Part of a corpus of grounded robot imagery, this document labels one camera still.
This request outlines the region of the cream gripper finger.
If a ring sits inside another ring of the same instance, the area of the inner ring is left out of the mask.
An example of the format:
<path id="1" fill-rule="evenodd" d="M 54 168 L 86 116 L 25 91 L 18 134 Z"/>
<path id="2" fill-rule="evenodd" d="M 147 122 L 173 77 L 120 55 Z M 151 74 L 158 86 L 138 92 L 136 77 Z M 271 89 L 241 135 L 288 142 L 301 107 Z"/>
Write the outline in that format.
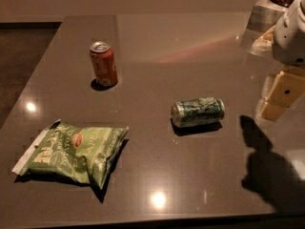
<path id="1" fill-rule="evenodd" d="M 270 121 L 278 120 L 286 111 L 285 107 L 261 100 L 258 104 L 258 116 Z"/>

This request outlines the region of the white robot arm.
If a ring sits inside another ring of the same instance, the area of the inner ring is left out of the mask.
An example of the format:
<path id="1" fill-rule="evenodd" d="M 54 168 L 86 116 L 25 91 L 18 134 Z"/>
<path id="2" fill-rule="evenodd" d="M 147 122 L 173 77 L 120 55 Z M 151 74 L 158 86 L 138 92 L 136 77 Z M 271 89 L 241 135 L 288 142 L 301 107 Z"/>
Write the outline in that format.
<path id="1" fill-rule="evenodd" d="M 305 92 L 305 0 L 294 0 L 276 22 L 272 52 L 284 68 L 266 77 L 256 114 L 277 121 Z"/>

